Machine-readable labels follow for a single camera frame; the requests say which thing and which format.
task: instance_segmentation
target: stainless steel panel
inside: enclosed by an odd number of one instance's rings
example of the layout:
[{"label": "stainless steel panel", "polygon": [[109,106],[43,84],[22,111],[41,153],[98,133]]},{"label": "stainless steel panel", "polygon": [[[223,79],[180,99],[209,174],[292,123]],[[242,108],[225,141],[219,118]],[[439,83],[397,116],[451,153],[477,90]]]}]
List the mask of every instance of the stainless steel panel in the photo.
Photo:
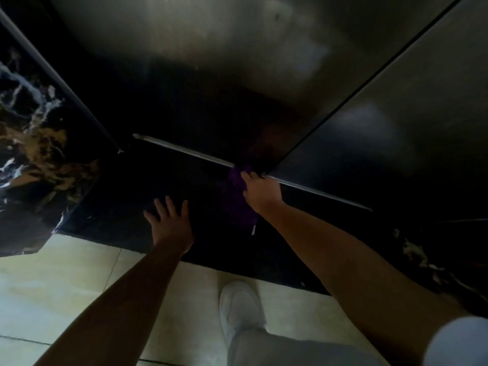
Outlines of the stainless steel panel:
[{"label": "stainless steel panel", "polygon": [[488,0],[462,0],[272,175],[412,218],[486,217]]},{"label": "stainless steel panel", "polygon": [[[172,103],[164,101],[169,96],[197,97],[180,106],[205,101],[208,105],[199,107],[199,111],[210,110],[209,107],[217,111],[215,107],[227,100],[221,98],[221,88],[231,84],[275,99],[284,106],[282,111],[289,113],[285,115],[270,104],[276,117],[261,127],[249,120],[256,127],[247,130],[255,132],[249,135],[225,123],[225,118],[230,117],[229,121],[240,121],[238,127],[245,127],[245,117],[253,115],[249,111],[244,118],[234,119],[229,111],[240,109],[233,103],[222,110],[225,113],[217,119],[218,125],[203,126],[206,120],[196,118],[198,113],[192,112],[189,116],[194,118],[180,119],[187,122],[183,128],[176,125],[175,129],[171,124],[164,129],[162,124],[159,133],[145,135],[219,158],[230,157],[232,152],[219,153],[199,142],[196,135],[194,143],[171,137],[172,131],[192,132],[196,131],[194,127],[204,131],[202,127],[207,127],[220,132],[220,138],[233,138],[229,146],[239,148],[238,153],[254,158],[272,154],[274,159],[452,1],[51,0],[79,41],[93,55],[116,67],[128,87],[147,92],[152,102],[160,100],[170,106]],[[167,87],[155,87],[155,79],[161,81],[169,74],[160,66],[184,67],[175,73],[175,81],[190,77],[188,82],[197,83],[193,87],[184,85],[177,94],[174,88],[168,91]],[[214,80],[208,83],[205,78],[200,84],[201,75]],[[236,101],[239,100],[246,102],[237,95]],[[178,116],[177,110],[173,109],[171,115]],[[212,112],[209,116],[218,115]],[[171,121],[169,117],[168,114],[153,121]],[[244,134],[249,139],[239,138]]]}]

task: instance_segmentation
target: beige floor tile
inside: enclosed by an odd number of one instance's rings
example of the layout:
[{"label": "beige floor tile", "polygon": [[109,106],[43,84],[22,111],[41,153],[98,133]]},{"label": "beige floor tile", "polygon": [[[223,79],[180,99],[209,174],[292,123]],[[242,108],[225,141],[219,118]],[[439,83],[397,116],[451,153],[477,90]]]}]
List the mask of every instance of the beige floor tile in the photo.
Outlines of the beige floor tile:
[{"label": "beige floor tile", "polygon": [[[109,285],[142,257],[123,249]],[[233,280],[244,280],[259,293],[269,332],[299,340],[350,344],[378,355],[330,296],[182,262],[141,358],[185,366],[226,365],[218,298],[222,287]]]},{"label": "beige floor tile", "polygon": [[0,366],[32,366],[48,345],[0,338]]},{"label": "beige floor tile", "polygon": [[36,254],[0,258],[0,335],[52,343],[101,294],[119,252],[53,235]]}]

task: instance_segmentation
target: light gray pants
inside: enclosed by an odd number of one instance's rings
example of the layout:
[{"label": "light gray pants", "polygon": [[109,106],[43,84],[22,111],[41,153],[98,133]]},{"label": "light gray pants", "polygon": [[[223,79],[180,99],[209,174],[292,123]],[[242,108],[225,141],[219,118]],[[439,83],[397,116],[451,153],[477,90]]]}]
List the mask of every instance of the light gray pants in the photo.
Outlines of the light gray pants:
[{"label": "light gray pants", "polygon": [[349,345],[298,341],[243,330],[230,344],[227,366],[383,366],[377,358]]}]

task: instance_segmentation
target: finger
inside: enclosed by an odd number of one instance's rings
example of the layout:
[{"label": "finger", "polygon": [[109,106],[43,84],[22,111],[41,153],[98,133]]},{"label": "finger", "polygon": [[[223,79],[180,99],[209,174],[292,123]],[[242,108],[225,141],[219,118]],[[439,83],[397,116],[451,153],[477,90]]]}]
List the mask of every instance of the finger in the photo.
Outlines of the finger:
[{"label": "finger", "polygon": [[148,211],[144,211],[143,213],[144,213],[144,217],[151,224],[151,226],[155,226],[158,223],[158,219],[155,216],[153,216],[151,213],[149,213]]},{"label": "finger", "polygon": [[251,176],[247,172],[244,172],[244,171],[241,172],[241,177],[246,184],[252,180]]},{"label": "finger", "polygon": [[181,216],[188,218],[188,200],[185,200],[181,205]]},{"label": "finger", "polygon": [[176,207],[173,201],[169,196],[166,195],[166,206],[168,207],[168,212],[170,217],[177,217],[178,213],[176,213]]},{"label": "finger", "polygon": [[159,213],[159,217],[161,217],[161,221],[168,218],[168,213],[166,212],[166,208],[164,208],[164,206],[162,205],[161,200],[155,199],[154,205],[156,206],[156,209]]}]

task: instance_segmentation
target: white sneaker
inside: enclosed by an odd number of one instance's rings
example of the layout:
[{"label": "white sneaker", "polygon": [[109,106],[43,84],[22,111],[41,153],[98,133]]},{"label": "white sneaker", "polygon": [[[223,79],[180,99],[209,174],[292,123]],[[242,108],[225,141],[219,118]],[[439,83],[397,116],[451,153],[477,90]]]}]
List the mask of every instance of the white sneaker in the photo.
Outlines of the white sneaker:
[{"label": "white sneaker", "polygon": [[220,323],[227,347],[241,330],[265,329],[265,312],[251,287],[242,281],[235,281],[223,287],[220,294]]}]

